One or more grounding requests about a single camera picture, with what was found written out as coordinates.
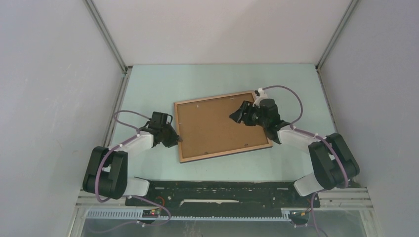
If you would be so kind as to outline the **brown backing board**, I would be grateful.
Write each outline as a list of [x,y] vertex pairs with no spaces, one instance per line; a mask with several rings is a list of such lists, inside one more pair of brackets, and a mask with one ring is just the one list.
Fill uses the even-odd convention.
[[254,100],[253,91],[244,91],[175,102],[180,163],[271,148],[262,127],[229,117],[244,101]]

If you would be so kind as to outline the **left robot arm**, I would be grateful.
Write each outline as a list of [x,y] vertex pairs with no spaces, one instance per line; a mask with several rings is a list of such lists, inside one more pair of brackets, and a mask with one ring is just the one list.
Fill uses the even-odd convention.
[[113,114],[115,122],[134,129],[135,134],[113,147],[97,146],[92,150],[82,190],[94,194],[99,202],[137,196],[143,205],[152,205],[156,192],[149,188],[150,181],[128,175],[128,159],[159,144],[176,146],[180,136],[171,125],[173,116],[153,112],[143,126],[137,127],[118,120],[119,114]]

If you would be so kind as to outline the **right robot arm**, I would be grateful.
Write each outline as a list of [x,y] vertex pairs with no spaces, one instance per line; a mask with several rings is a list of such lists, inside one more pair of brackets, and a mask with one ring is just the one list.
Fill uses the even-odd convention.
[[281,119],[273,99],[262,99],[258,105],[244,101],[229,117],[246,126],[261,126],[269,140],[293,146],[310,156],[313,172],[294,181],[293,189],[287,193],[293,206],[301,206],[312,193],[345,188],[360,173],[354,155],[340,134],[321,137],[296,128]]

